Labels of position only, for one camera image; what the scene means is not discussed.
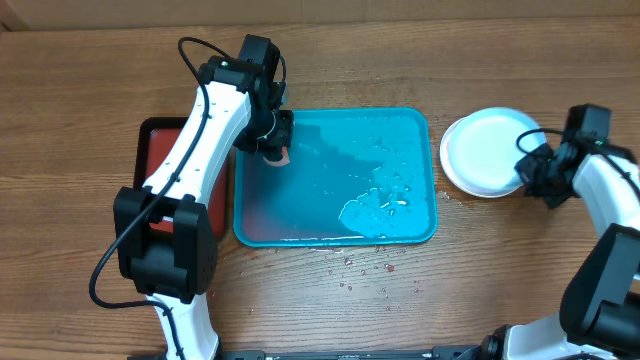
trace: wooden table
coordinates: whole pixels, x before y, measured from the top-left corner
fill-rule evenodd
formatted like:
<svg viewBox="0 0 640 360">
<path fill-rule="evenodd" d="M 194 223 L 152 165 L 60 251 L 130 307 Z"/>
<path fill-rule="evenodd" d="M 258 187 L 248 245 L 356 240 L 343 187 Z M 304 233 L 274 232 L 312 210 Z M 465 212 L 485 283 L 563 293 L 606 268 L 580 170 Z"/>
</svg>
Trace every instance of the wooden table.
<svg viewBox="0 0 640 360">
<path fill-rule="evenodd" d="M 0 358 L 162 351 L 155 312 L 98 308 L 89 276 L 114 240 L 111 206 L 132 182 L 140 123 L 191 109 L 195 84 L 177 39 L 235 54 L 246 33 L 270 37 L 286 56 L 291 108 L 421 111 L 440 226 L 426 244 L 379 251 L 251 250 L 229 232 L 208 292 L 225 349 L 479 343 L 558 309 L 596 241 L 584 205 L 548 211 L 519 195 L 466 196 L 443 175 L 437 144 L 481 108 L 514 107 L 562 128 L 570 106 L 594 102 L 614 110 L 612 141 L 640 153 L 638 18 L 2 33 Z M 112 301 L 141 297 L 115 261 L 98 287 Z"/>
</svg>

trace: teal tray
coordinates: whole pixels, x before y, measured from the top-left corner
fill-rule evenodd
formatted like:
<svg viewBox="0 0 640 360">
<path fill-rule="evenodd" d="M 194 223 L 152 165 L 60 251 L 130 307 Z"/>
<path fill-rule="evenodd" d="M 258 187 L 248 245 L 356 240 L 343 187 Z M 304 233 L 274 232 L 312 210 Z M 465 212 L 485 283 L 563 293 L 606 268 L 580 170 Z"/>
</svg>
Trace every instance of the teal tray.
<svg viewBox="0 0 640 360">
<path fill-rule="evenodd" d="M 294 111 L 291 163 L 236 153 L 234 231 L 252 247 L 415 244 L 438 227 L 426 119 L 410 108 Z"/>
</svg>

